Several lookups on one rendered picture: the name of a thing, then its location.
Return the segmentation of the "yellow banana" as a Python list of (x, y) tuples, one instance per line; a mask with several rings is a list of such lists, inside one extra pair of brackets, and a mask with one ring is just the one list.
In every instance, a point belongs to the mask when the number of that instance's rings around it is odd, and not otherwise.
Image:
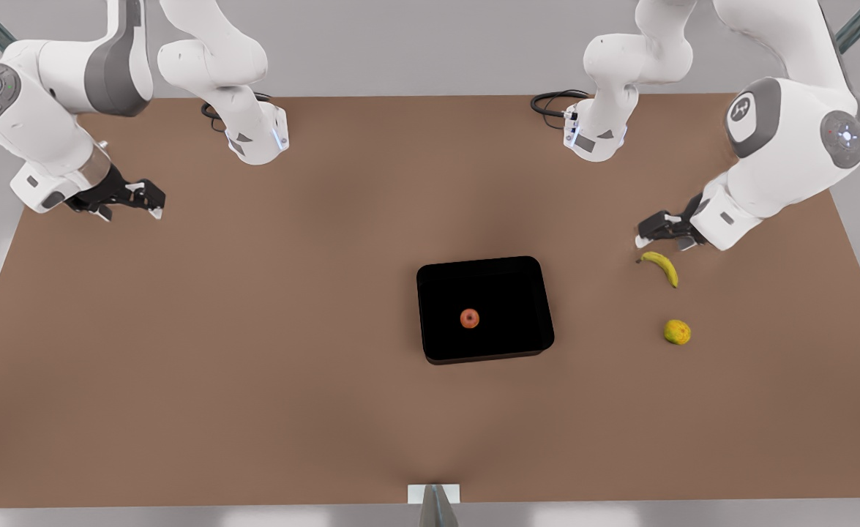
[(678, 288), (678, 272), (667, 256), (661, 253), (655, 253), (654, 251), (647, 251), (647, 253), (643, 253), (638, 257), (636, 263), (641, 264), (644, 263), (644, 261), (650, 261), (650, 263), (658, 266), (664, 272), (670, 286), (674, 287), (674, 289)]

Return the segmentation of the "black storage box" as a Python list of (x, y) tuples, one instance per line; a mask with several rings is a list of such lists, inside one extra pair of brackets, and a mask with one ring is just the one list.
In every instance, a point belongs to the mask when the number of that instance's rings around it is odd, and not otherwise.
[[(427, 264), (416, 284), (429, 363), (536, 356), (556, 340), (542, 268), (529, 255)], [(460, 324), (466, 308), (479, 311), (476, 328)]]

